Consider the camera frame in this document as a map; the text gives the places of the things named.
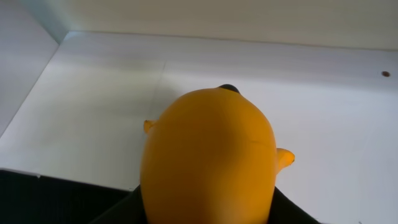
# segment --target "orange object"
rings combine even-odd
[[[234,86],[187,93],[144,130],[148,223],[266,223],[276,175],[294,155],[276,148],[266,117]]]

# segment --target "toy's head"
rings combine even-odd
[[[187,93],[146,121],[142,199],[151,224],[268,219],[275,177],[294,155],[232,85]]]

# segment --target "orange toy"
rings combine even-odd
[[[187,93],[148,134],[141,190],[151,224],[266,223],[277,173],[294,155],[232,85]]]

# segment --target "toy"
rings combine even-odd
[[[275,177],[294,155],[276,148],[266,117],[234,86],[187,93],[144,129],[141,190],[149,223],[268,220]]]

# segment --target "cream wall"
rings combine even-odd
[[[396,0],[39,0],[71,30],[398,49]]]

